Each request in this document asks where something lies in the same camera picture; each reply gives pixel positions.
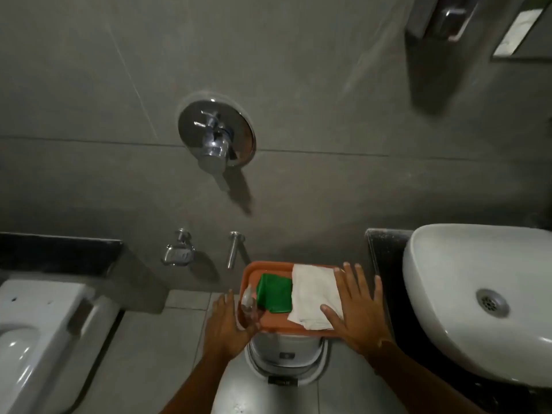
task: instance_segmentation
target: sink drain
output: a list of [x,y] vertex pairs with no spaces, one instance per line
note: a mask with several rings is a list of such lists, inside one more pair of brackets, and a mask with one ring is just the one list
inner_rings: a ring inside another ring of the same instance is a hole
[[497,318],[506,318],[510,313],[510,307],[506,302],[506,299],[494,290],[491,289],[479,289],[475,296],[478,299],[479,306],[483,310]]

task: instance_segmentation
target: white ceramic sink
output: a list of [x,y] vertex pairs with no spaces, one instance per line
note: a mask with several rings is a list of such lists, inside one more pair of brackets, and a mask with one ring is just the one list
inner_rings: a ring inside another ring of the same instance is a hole
[[403,273],[422,328],[446,356],[490,379],[552,387],[551,232],[424,226]]

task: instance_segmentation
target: folded white towel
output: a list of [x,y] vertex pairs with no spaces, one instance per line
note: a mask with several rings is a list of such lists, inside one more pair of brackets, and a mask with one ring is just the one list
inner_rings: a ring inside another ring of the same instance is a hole
[[327,329],[332,325],[320,310],[325,304],[333,309],[341,319],[340,294],[337,291],[334,270],[328,267],[317,267],[295,264],[292,271],[292,306],[287,319],[302,325],[306,329]]

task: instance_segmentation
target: folded green cloth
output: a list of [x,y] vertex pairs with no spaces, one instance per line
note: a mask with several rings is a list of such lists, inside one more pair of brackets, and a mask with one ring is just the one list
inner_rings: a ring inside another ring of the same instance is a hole
[[270,313],[290,313],[292,280],[277,274],[263,273],[257,285],[257,305]]

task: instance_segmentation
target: orange tray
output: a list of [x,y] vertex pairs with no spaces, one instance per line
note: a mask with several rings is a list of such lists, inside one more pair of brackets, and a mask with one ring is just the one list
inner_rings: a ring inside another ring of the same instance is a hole
[[[247,286],[251,285],[253,290],[257,290],[260,276],[263,273],[272,273],[286,278],[292,278],[293,263],[281,262],[253,262],[245,267],[242,284],[239,289],[239,305],[238,305],[238,321],[242,327],[247,326],[245,314],[241,308],[241,299]],[[327,266],[322,264],[314,264],[321,267],[334,268],[335,266]],[[316,337],[336,337],[337,334],[332,329],[305,329],[305,327],[288,321],[289,313],[269,313],[265,311],[261,316],[260,330],[269,333],[278,334],[296,334],[297,336],[316,336]]]

